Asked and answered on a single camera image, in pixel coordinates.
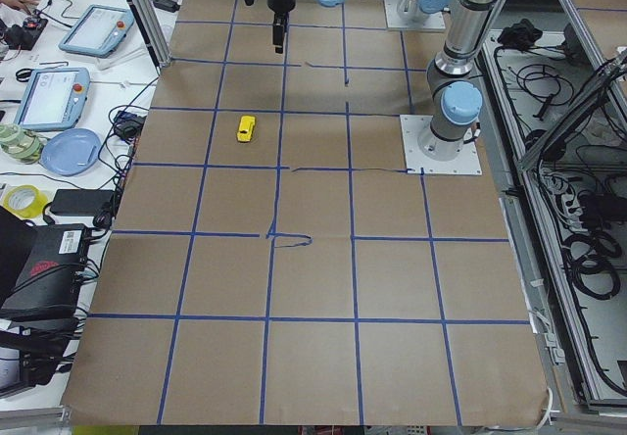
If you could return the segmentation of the person hand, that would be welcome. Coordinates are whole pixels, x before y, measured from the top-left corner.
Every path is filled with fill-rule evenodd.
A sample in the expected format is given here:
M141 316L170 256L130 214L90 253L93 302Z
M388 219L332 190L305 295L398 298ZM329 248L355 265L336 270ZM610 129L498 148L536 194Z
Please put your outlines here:
M30 13L30 9L36 7L39 4L39 0L0 0L2 4L15 9L23 11L27 14Z

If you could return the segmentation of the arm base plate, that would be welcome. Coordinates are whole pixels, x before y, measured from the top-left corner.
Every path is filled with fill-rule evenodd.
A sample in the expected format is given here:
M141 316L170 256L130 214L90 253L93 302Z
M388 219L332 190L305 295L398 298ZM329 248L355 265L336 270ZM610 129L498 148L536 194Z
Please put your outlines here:
M431 116L400 115L406 171L427 175L481 175L469 128L462 140L443 141L431 130Z
M415 30L443 33L446 29L443 12L419 15L416 0L384 0L386 24L392 30Z

